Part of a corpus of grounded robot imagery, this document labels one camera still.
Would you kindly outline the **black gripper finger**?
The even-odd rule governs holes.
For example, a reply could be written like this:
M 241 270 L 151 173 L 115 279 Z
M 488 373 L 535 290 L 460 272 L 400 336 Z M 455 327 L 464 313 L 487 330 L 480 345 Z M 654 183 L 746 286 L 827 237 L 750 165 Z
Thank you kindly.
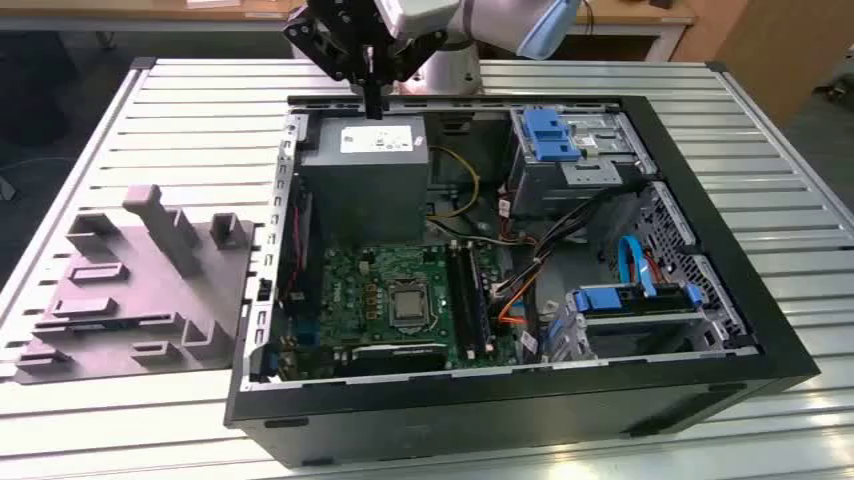
M 373 119 L 375 89 L 357 51 L 340 44 L 309 9 L 297 9 L 289 16 L 283 36 L 332 80 L 349 84 L 352 92 L 361 96 L 365 118 Z
M 388 32 L 372 41 L 372 118 L 381 119 L 388 87 L 415 74 L 447 40 L 447 31 L 428 32 L 405 41 L 403 46 Z

